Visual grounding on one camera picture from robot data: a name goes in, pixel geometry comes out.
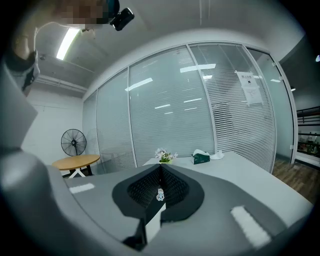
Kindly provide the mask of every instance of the white and blue figurine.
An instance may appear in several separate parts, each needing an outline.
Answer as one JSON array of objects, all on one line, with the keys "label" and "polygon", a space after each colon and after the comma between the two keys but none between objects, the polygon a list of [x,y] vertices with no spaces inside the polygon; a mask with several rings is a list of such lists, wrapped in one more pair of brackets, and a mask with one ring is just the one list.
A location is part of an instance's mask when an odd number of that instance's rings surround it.
[{"label": "white and blue figurine", "polygon": [[161,188],[158,189],[158,194],[156,195],[156,199],[158,201],[163,201],[165,199],[165,195],[164,195],[163,189],[161,189]]}]

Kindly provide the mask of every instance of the potted plant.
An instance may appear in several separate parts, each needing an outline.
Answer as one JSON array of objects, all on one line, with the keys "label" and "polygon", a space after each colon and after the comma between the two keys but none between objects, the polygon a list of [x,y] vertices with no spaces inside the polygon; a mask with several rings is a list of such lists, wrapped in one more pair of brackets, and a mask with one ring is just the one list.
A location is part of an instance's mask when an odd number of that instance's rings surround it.
[{"label": "potted plant", "polygon": [[158,148],[155,152],[155,158],[160,158],[159,164],[172,164],[172,160],[177,156],[177,152],[175,154],[171,154],[163,148]]}]

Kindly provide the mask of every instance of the tabletop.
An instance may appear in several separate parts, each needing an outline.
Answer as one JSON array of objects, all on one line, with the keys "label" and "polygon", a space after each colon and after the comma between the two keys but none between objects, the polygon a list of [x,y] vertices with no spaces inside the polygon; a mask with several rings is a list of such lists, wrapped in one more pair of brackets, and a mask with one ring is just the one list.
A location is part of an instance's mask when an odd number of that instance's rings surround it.
[{"label": "tabletop", "polygon": [[[158,164],[152,158],[144,165]],[[173,159],[173,165],[227,180],[273,210],[289,227],[308,215],[313,205],[281,180],[239,154],[224,152],[224,158],[193,164],[191,157]]]},{"label": "tabletop", "polygon": [[58,168],[60,171],[73,170],[91,165],[99,159],[100,155],[98,154],[76,155],[55,161],[52,163],[52,166]]}]

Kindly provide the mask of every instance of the white tape strip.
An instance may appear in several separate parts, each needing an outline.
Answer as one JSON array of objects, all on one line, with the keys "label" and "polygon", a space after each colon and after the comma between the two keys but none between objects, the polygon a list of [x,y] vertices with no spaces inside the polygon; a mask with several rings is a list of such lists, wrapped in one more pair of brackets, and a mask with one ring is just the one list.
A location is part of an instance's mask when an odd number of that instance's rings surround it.
[{"label": "white tape strip", "polygon": [[244,206],[236,206],[231,210],[235,221],[239,224],[243,234],[250,244],[256,249],[263,247],[271,242],[268,233],[255,221],[255,219],[246,211]]},{"label": "white tape strip", "polygon": [[75,193],[79,193],[87,190],[92,190],[94,187],[95,185],[88,183],[81,186],[70,187],[69,190],[72,194],[75,194]]}]

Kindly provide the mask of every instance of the green tissue box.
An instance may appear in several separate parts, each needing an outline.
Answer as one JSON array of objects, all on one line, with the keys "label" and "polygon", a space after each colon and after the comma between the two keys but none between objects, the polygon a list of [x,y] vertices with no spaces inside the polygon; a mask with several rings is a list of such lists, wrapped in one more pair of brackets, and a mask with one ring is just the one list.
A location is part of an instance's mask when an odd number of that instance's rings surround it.
[{"label": "green tissue box", "polygon": [[191,156],[193,157],[191,161],[194,165],[202,164],[210,161],[209,155],[195,154]]}]

